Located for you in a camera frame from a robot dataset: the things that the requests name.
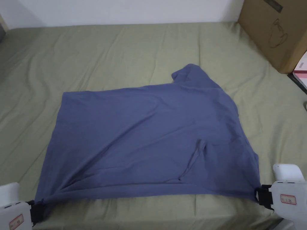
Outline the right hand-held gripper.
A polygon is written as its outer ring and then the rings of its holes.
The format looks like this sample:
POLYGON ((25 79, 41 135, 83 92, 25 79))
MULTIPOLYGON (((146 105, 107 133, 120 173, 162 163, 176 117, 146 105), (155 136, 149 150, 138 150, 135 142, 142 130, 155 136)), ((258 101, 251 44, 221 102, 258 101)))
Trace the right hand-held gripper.
POLYGON ((256 202, 282 218, 272 230, 307 229, 307 181, 295 164, 274 164, 276 181, 254 189, 256 202))

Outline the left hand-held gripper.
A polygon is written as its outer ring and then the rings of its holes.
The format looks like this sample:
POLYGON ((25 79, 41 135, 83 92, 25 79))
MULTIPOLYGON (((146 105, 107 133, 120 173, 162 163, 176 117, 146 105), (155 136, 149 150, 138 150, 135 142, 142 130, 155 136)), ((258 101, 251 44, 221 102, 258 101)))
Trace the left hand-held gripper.
POLYGON ((19 184, 14 182, 0 186, 0 229, 32 230, 45 220, 52 205, 45 199, 24 202, 19 199, 19 184))

